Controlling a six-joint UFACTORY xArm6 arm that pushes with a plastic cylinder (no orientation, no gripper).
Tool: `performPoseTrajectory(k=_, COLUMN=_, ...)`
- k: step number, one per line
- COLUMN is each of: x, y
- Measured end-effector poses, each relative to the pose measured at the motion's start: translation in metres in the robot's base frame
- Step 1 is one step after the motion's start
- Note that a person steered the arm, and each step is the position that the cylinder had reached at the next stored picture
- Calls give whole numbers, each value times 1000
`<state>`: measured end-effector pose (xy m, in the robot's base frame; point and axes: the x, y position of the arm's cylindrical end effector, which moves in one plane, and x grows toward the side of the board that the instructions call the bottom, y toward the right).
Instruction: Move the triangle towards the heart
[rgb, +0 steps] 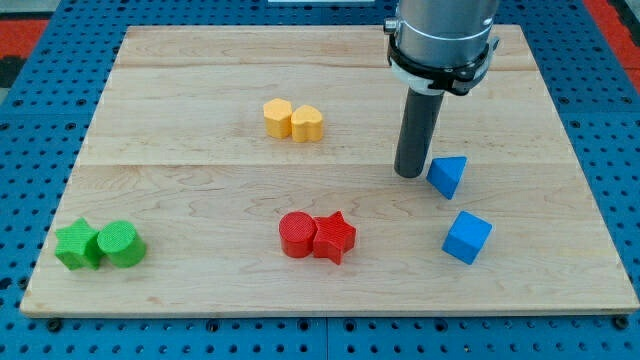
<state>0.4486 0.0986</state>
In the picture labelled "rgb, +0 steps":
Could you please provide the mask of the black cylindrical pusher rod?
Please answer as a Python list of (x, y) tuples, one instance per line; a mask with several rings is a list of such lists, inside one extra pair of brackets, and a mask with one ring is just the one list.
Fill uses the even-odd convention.
[(408, 89), (394, 162), (401, 177), (422, 173), (443, 98), (443, 92), (424, 95)]

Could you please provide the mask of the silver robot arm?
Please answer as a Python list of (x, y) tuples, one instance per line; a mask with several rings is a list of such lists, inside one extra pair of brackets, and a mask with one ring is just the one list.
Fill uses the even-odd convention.
[(392, 73), (408, 86), (394, 170), (424, 168), (444, 95), (464, 96), (489, 70), (498, 0), (400, 0), (384, 21)]

